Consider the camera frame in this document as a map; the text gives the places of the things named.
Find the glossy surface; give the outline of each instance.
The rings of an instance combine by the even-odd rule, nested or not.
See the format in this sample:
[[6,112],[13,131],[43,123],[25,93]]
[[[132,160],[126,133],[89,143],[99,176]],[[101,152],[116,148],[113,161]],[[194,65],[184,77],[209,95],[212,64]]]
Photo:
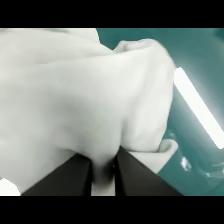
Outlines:
[[[101,43],[114,48],[121,40],[152,38],[161,42],[182,67],[224,130],[224,31],[196,28],[98,28]],[[219,149],[179,91],[164,138],[179,148],[160,176],[184,195],[224,195],[224,149]]]

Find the black object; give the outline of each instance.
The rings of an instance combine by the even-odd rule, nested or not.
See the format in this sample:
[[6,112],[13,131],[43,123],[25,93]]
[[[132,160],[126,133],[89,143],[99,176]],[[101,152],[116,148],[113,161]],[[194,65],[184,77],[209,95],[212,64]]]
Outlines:
[[182,196],[123,148],[115,158],[116,196]]
[[76,154],[22,196],[90,196],[91,162]]

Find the white towel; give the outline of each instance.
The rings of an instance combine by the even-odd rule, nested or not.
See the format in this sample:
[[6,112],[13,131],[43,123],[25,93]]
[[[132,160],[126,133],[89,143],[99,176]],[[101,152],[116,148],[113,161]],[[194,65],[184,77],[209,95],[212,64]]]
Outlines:
[[23,192],[78,152],[104,186],[120,145],[159,155],[174,69],[151,39],[113,51],[92,28],[1,30],[0,176]]

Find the white cloth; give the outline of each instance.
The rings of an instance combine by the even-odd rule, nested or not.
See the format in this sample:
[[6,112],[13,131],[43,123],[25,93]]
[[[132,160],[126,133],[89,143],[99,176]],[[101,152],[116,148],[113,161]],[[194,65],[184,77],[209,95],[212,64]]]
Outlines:
[[174,69],[151,39],[113,51],[92,28],[2,30],[0,176],[23,192],[78,152],[102,185],[120,145],[157,154]]

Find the white fabric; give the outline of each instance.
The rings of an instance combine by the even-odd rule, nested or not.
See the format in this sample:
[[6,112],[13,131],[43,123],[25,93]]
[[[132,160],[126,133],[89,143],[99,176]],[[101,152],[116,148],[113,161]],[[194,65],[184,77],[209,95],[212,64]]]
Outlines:
[[107,183],[120,145],[156,152],[166,129],[174,64],[157,41],[112,51],[63,29],[0,32],[0,176],[22,192],[75,152]]

